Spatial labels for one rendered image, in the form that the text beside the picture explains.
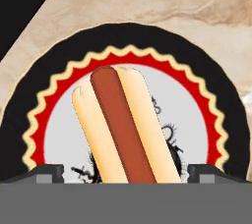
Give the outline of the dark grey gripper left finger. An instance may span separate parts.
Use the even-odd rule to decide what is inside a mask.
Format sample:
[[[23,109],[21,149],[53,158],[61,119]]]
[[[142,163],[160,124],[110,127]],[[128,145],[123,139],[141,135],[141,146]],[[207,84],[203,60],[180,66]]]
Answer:
[[[1,181],[1,184],[32,183],[32,184],[63,184],[63,164],[37,165],[28,173]]]

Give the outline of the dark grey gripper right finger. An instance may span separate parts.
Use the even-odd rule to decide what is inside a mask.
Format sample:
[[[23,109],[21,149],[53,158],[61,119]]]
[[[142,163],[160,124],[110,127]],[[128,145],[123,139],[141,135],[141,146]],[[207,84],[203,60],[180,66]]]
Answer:
[[[190,164],[188,166],[189,184],[248,184],[248,181],[225,174],[209,164]]]

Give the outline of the hot dog in bun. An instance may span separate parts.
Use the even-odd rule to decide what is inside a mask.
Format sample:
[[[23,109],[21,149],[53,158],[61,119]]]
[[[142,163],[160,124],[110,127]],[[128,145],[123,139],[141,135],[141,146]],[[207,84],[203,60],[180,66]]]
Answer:
[[[180,181],[140,72],[101,67],[72,100],[103,182]]]

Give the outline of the black red patterned plate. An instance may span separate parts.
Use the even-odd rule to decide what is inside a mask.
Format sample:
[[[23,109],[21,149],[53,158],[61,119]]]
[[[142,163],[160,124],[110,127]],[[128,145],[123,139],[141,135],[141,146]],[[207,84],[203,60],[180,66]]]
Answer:
[[[250,163],[245,108],[222,68],[204,50],[164,29],[133,23],[81,30],[38,58],[16,85],[0,119],[0,181],[45,163],[45,132],[61,96],[108,65],[135,64],[178,81],[207,130],[205,163],[244,179]]]

